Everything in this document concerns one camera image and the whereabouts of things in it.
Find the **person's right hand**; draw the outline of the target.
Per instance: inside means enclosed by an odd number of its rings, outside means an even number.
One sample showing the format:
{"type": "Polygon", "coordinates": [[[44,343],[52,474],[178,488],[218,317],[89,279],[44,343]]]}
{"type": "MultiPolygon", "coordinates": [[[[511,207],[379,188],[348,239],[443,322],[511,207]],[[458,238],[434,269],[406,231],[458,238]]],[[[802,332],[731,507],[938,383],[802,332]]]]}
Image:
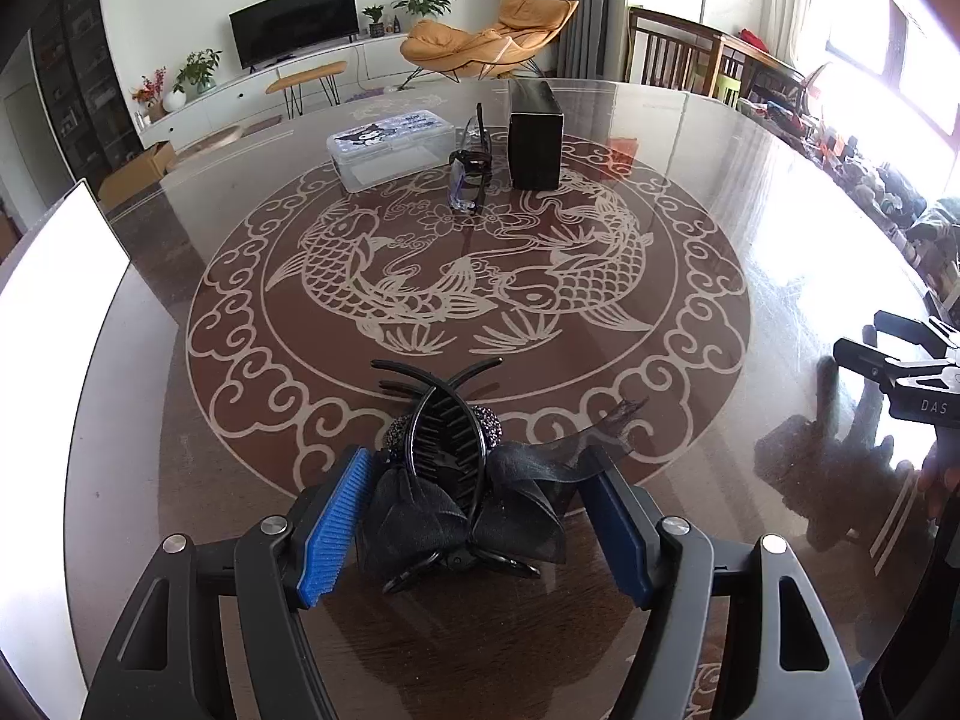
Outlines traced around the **person's right hand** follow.
{"type": "Polygon", "coordinates": [[[926,501],[926,514],[939,522],[953,491],[958,488],[958,449],[939,439],[924,458],[918,489],[926,501]]]}

